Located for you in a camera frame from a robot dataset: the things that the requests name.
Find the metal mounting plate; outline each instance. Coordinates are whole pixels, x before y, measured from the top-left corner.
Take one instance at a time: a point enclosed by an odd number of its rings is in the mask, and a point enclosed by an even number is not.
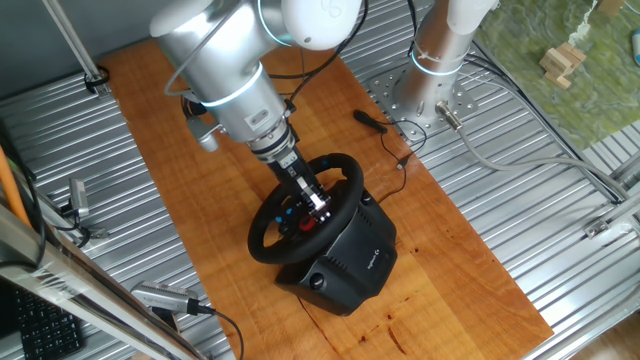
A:
[[[423,124],[425,131],[435,131],[440,128],[448,126],[442,117],[433,117],[431,119],[418,118],[414,111],[400,108],[393,97],[394,87],[400,76],[406,71],[409,64],[402,65],[391,71],[380,74],[371,78],[367,82],[369,94],[371,98],[378,104],[383,110],[383,113],[389,120],[411,120],[419,124]],[[470,115],[473,115],[478,110],[478,105],[475,100],[467,93],[462,85],[458,82],[454,85],[454,103],[450,104],[453,112],[458,115],[460,119],[464,119]],[[411,142],[421,140],[423,137],[422,131],[415,129],[412,124],[398,124],[398,131],[400,134]]]

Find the wooden board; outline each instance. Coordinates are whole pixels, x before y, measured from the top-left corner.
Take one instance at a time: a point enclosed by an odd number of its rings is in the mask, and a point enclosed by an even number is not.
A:
[[[271,73],[296,73],[299,52],[272,52]],[[306,68],[328,53],[307,52]],[[381,294],[337,317],[277,288],[279,270],[247,250],[249,224],[275,177],[244,144],[218,136],[215,153],[192,138],[179,99],[163,94],[173,68],[153,41],[102,62],[129,128],[209,298],[235,319],[247,359],[516,359],[552,331],[424,166],[408,165],[407,187],[383,208],[398,230],[396,266]],[[278,81],[283,92],[297,81]],[[348,68],[336,61],[296,99],[292,117],[306,159],[355,157],[376,197],[397,188],[402,172],[380,137],[352,118],[384,117]],[[386,143],[409,152],[395,133]],[[238,355],[238,338],[223,322]]]

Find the black steering wheel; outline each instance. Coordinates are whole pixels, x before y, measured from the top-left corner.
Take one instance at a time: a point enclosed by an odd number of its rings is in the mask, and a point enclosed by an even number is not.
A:
[[[304,232],[295,241],[285,235],[280,241],[265,247],[264,235],[267,228],[275,221],[275,214],[282,213],[282,203],[289,196],[282,184],[276,186],[258,209],[249,229],[249,252],[257,261],[265,264],[292,264],[308,259],[335,240],[351,221],[364,191],[364,175],[358,162],[346,154],[329,154],[311,160],[309,166],[314,174],[341,169],[347,178],[346,191],[340,193],[340,199],[332,199],[331,217],[325,222]]]

